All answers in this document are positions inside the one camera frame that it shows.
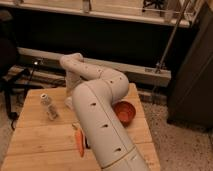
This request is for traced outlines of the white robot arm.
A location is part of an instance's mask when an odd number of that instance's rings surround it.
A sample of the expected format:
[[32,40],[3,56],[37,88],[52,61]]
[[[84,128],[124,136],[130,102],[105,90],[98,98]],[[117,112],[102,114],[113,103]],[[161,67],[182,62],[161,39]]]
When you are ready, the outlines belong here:
[[72,106],[101,170],[150,171],[112,108],[128,93],[126,75],[86,63],[80,53],[62,56],[60,65],[67,73],[85,78],[71,93]]

